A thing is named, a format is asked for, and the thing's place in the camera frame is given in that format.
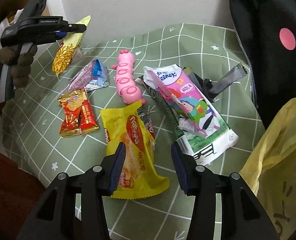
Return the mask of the gloved left hand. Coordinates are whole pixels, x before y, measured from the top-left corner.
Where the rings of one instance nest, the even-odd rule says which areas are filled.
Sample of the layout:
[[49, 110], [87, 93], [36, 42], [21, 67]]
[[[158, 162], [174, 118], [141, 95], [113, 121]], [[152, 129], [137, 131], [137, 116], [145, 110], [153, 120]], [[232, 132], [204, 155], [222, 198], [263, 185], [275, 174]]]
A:
[[19, 55], [18, 46], [4, 47], [0, 50], [0, 77], [4, 65], [10, 66], [11, 77], [16, 88], [23, 88], [29, 82], [29, 74], [37, 46], [33, 45], [27, 53]]

